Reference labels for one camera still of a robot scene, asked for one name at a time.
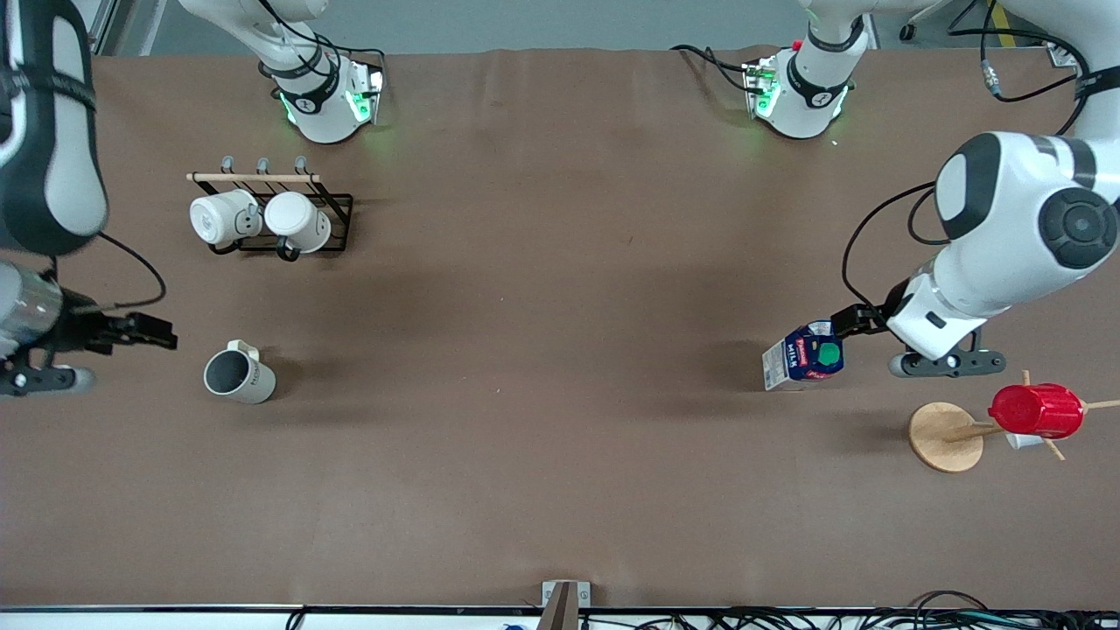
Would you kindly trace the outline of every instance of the floor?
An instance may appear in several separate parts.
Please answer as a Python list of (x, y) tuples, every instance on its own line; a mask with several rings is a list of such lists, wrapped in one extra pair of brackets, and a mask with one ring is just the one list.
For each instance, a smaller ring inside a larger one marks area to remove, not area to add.
[[(945, 27), (969, 0), (954, 0), (924, 20), (912, 41), (899, 41), (907, 15), (875, 18), (884, 48), (976, 46)], [(248, 50), (218, 28), (187, 13), (176, 0), (137, 0), (115, 54), (236, 55)], [(983, 11), (961, 22), (977, 28)], [(657, 50), (688, 43), (716, 49), (785, 44), (804, 37), (805, 13), (793, 0), (413, 0), (371, 3), (335, 0), (315, 29), (344, 46), (379, 46), (390, 54), (480, 53), (493, 49), (603, 48)], [(998, 46), (998, 41), (991, 41)]]

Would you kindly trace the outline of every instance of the brown table surface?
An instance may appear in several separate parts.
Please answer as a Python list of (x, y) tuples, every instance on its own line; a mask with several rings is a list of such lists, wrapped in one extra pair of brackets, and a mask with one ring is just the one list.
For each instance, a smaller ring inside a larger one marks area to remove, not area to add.
[[(992, 55), (1008, 93), (1056, 76), (1043, 53)], [(904, 436), (933, 400), (986, 417), (1021, 368), (1120, 395), (1114, 261), (992, 322), (1004, 374), (899, 380), (878, 336), (812, 392), (758, 391), (765, 346), (853, 302), (838, 266), (871, 206), (977, 132), (1056, 129), (1070, 92), (1002, 105), (974, 52), (871, 53), (841, 119), (799, 142), (675, 53), (391, 57), (385, 126), (320, 147), (255, 63), (96, 62), (108, 231), (167, 277), (149, 313), (180, 348), (73, 355), (94, 392), (0, 406), (3, 603), (520, 604), (578, 577), (607, 605), (1116, 605), (1120, 414), (1065, 463), (989, 438), (960, 475)], [(358, 197), (351, 250), (211, 254), (184, 174), (227, 154), (308, 156)], [(871, 296), (932, 253), (907, 207), (853, 256)], [(153, 290), (102, 243), (62, 277)], [(276, 365), (276, 400), (204, 390), (236, 337)]]

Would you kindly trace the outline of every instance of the green light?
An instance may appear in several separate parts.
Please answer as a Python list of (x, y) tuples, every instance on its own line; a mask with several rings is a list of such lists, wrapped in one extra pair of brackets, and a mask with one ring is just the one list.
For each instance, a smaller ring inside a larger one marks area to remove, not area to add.
[(354, 110), (354, 118), (358, 122), (370, 120), (370, 100), (362, 94), (353, 94), (351, 92), (347, 92), (346, 96), (348, 96), (351, 109)]
[(280, 102), (283, 103), (283, 109), (288, 112), (288, 122), (296, 124), (296, 117), (291, 113), (291, 105), (288, 104), (288, 99), (280, 94)]

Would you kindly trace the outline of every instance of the green bottle cap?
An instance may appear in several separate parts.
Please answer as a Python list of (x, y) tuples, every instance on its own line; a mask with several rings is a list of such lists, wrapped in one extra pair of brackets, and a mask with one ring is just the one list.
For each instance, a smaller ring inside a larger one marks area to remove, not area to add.
[(822, 365), (832, 365), (840, 361), (840, 346), (834, 343), (822, 343), (816, 361)]

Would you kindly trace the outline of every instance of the wooden rod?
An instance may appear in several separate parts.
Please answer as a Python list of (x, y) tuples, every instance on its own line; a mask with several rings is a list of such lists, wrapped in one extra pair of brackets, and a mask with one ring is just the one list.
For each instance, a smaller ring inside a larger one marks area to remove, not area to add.
[(969, 425), (967, 427), (956, 427), (955, 429), (949, 432), (943, 439), (949, 443), (964, 442), (965, 439), (972, 439), (973, 437), (996, 435), (997, 433), (1004, 433), (1004, 427), (999, 425)]
[(236, 173), (188, 173), (188, 182), (267, 182), (269, 184), (319, 184), (323, 179), (315, 173), (310, 175), (240, 175)]
[(1100, 402), (1084, 402), (1084, 401), (1082, 401), (1082, 405), (1085, 407), (1085, 410), (1089, 410), (1089, 409), (1105, 409), (1108, 407), (1120, 407), (1120, 400), (1102, 400)]
[(1065, 455), (1062, 454), (1062, 451), (1058, 450), (1057, 444), (1054, 444), (1053, 439), (1043, 438), (1043, 444), (1045, 444), (1046, 447), (1051, 450), (1051, 453), (1054, 453), (1054, 456), (1057, 457), (1057, 461), (1060, 462), (1065, 461)]

